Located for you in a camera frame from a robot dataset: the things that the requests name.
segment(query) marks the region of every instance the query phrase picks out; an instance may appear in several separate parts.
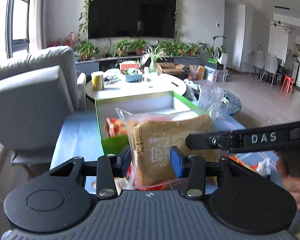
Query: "round white coffee table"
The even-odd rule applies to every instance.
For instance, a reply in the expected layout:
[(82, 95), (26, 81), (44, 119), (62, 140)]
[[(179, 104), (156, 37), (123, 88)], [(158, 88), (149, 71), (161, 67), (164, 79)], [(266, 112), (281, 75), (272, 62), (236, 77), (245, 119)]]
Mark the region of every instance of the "round white coffee table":
[(110, 98), (126, 97), (143, 95), (150, 93), (174, 91), (179, 95), (186, 92), (186, 84), (177, 77), (161, 74), (152, 78), (150, 82), (125, 82), (119, 81), (114, 84), (105, 85), (105, 89), (101, 91), (94, 91), (92, 89), (91, 81), (86, 84), (85, 92), (90, 100), (103, 100)]

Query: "air vent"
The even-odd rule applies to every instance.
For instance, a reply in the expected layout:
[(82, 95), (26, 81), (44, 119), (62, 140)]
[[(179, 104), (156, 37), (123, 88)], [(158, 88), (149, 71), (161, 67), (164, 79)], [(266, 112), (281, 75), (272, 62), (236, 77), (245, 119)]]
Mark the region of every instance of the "air vent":
[(285, 9), (285, 10), (290, 10), (290, 8), (287, 8), (287, 7), (281, 7), (281, 6), (275, 6), (275, 8)]

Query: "plastic storage bin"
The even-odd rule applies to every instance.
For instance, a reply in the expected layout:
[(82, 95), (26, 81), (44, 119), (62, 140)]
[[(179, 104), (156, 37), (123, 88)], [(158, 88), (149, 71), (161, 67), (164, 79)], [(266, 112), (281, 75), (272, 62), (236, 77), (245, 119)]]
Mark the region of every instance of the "plastic storage bin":
[(205, 66), (205, 79), (217, 83), (217, 82), (226, 82), (228, 70), (213, 69)]

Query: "black tv screen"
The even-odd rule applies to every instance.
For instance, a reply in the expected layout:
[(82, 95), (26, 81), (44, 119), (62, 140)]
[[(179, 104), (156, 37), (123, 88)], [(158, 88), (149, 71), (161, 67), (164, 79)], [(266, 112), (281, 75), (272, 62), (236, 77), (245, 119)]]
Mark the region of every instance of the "black tv screen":
[(93, 0), (88, 36), (174, 38), (175, 11), (176, 0)]

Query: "framed picture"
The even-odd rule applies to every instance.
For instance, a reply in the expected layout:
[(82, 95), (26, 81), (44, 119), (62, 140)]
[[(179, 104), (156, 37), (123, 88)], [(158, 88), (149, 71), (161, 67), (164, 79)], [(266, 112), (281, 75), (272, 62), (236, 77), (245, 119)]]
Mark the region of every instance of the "framed picture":
[(297, 57), (300, 58), (300, 44), (296, 43), (296, 47), (295, 47), (294, 53), (297, 55)]

